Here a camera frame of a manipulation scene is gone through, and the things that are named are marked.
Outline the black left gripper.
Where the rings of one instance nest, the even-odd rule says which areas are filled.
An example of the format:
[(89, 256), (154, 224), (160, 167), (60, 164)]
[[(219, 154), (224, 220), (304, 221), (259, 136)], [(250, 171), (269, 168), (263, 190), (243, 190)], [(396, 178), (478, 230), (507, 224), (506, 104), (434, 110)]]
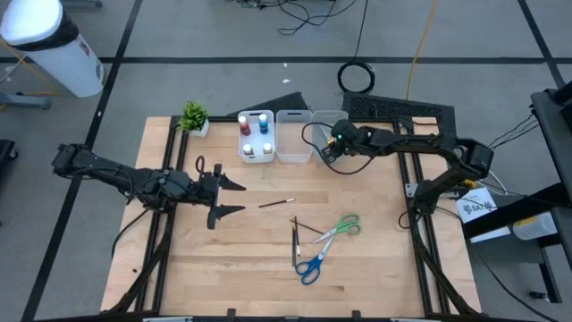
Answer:
[(215, 164), (212, 172), (205, 171), (205, 163), (195, 163), (195, 167), (198, 171), (197, 196), (204, 205), (209, 206), (206, 222), (208, 229), (215, 229), (216, 221), (224, 216), (245, 209), (243, 206), (218, 206), (219, 187), (228, 191), (244, 191), (246, 189), (226, 175), (222, 175), (222, 164)]

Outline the green yellow handled scissors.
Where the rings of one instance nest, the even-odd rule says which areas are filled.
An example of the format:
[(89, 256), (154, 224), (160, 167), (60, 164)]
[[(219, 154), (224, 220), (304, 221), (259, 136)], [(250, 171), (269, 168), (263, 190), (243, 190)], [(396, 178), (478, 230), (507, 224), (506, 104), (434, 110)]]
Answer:
[(339, 222), (329, 231), (321, 235), (319, 238), (313, 241), (313, 244), (319, 243), (323, 240), (333, 237), (335, 234), (339, 233), (349, 233), (352, 235), (360, 234), (360, 216), (357, 214), (343, 215)]

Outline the blue handled scissors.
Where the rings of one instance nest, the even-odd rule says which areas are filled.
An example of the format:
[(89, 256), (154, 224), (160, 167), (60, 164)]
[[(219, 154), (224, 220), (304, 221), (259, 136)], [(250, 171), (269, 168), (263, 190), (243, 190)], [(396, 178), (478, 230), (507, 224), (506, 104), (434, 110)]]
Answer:
[(334, 237), (332, 236), (315, 257), (308, 261), (299, 262), (295, 266), (295, 271), (300, 276), (300, 282), (303, 285), (311, 285), (320, 276), (322, 262), (333, 240)]

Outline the white plastic storage bin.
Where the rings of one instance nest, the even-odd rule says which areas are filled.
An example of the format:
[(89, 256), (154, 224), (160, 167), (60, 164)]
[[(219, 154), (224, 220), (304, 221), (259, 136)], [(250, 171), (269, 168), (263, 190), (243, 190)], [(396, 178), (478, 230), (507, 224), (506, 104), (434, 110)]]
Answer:
[(309, 110), (280, 110), (275, 116), (276, 154), (286, 164), (305, 164), (312, 156), (312, 148), (301, 139), (304, 126), (313, 114)]
[[(259, 130), (258, 124), (258, 116), (260, 114), (267, 115), (268, 121), (268, 133), (262, 134)], [(276, 150), (275, 144), (275, 126), (274, 126), (274, 114), (270, 110), (255, 110), (255, 111), (246, 111), (240, 112), (239, 116), (246, 116), (251, 133), (249, 136), (244, 136), (241, 132), (239, 132), (239, 147), (238, 147), (238, 155), (242, 158), (242, 160), (247, 164), (262, 164), (262, 163), (270, 163), (274, 160), (274, 153)], [(272, 154), (265, 154), (263, 151), (263, 146), (265, 143), (271, 143), (273, 146), (273, 153)], [(251, 156), (245, 156), (243, 154), (243, 146), (245, 144), (250, 144), (254, 154)]]
[(331, 128), (342, 119), (348, 119), (349, 114), (342, 110), (315, 111), (313, 114), (312, 142), (321, 151), (327, 146), (331, 137)]

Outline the black perforated panel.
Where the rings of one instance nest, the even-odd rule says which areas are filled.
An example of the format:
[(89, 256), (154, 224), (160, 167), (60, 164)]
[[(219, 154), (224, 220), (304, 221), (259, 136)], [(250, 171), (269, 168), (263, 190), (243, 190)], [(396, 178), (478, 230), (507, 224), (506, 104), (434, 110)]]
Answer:
[[(365, 94), (346, 93), (342, 110), (349, 114), (349, 121), (400, 122), (411, 125), (417, 116), (433, 117), (438, 121), (443, 114), (450, 112), (450, 106), (409, 102), (388, 97), (376, 97)], [(354, 140), (357, 155), (367, 157), (385, 157), (396, 152), (433, 154), (445, 158), (454, 158), (458, 139), (450, 131), (438, 134), (400, 134), (372, 126), (357, 126), (357, 138)]]

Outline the black flat panel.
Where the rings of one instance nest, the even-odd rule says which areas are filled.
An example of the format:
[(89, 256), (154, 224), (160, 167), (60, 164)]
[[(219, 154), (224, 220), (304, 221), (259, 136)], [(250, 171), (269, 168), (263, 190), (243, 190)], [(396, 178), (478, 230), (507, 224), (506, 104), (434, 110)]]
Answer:
[[(271, 99), (257, 105), (242, 109), (242, 112), (255, 111), (255, 110), (270, 110), (277, 113), (280, 110), (308, 110), (308, 106), (302, 93), (299, 91), (292, 92), (285, 96)], [(237, 117), (241, 112), (240, 110), (228, 114), (228, 117)]]

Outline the green plant in white pot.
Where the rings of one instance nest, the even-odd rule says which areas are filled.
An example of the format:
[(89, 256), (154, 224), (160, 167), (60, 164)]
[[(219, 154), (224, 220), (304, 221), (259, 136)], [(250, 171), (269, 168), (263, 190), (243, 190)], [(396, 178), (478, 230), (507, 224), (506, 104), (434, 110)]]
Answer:
[(178, 128), (191, 136), (204, 138), (209, 129), (208, 112), (200, 102), (187, 101), (178, 121)]

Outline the white printed paper sheet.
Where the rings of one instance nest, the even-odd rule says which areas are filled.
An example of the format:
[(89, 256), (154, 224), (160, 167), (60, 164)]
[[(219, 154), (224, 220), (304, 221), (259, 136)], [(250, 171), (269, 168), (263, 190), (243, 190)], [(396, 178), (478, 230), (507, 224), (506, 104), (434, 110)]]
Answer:
[(456, 201), (456, 206), (463, 223), (468, 223), (497, 208), (491, 193), (486, 188), (469, 191)]

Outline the white flat box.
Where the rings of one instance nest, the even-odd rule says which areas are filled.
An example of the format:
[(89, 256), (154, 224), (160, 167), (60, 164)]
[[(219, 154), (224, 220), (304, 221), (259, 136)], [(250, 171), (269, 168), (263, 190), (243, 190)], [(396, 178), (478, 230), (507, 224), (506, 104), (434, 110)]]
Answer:
[(510, 234), (511, 234), (510, 229), (507, 226), (505, 226), (505, 227), (490, 231), (488, 233), (482, 233), (482, 234), (477, 235), (475, 237), (471, 237), (470, 242), (471, 243), (484, 242), (487, 240), (503, 237), (503, 236), (510, 235)]

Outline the black metal side table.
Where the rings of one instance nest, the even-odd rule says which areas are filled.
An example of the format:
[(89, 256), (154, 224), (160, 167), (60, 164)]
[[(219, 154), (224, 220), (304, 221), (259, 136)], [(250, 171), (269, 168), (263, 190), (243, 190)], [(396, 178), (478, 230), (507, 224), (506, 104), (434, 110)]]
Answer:
[(557, 303), (561, 298), (545, 248), (561, 245), (572, 269), (572, 81), (561, 89), (535, 92), (531, 95), (531, 100), (560, 182), (496, 208), (464, 224), (464, 228), (470, 237), (475, 237), (545, 212), (549, 213), (556, 232), (540, 238), (537, 244), (543, 256), (540, 269), (546, 287), (546, 299)]

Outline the translucent plastic jug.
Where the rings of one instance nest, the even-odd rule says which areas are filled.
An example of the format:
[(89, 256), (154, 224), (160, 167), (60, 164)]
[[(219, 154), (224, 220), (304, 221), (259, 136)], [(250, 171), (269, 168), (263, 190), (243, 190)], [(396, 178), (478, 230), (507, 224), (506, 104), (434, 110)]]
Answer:
[(512, 226), (513, 233), (518, 239), (530, 241), (557, 233), (551, 212), (544, 212), (518, 221)]

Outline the white trash can black liner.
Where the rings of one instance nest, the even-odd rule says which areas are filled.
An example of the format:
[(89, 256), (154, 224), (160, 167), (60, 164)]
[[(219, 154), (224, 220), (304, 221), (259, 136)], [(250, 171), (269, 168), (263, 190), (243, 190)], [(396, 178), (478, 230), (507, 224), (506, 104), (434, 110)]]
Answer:
[(60, 0), (11, 0), (0, 21), (0, 37), (76, 97), (102, 91), (104, 66)]

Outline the grey floor stand base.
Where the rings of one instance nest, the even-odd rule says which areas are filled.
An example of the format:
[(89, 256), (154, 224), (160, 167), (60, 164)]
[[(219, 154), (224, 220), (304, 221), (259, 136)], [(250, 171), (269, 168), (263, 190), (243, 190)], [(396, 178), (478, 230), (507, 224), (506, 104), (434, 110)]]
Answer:
[(0, 92), (0, 106), (3, 105), (36, 107), (43, 110), (48, 110), (51, 107), (51, 100), (48, 97), (33, 97)]

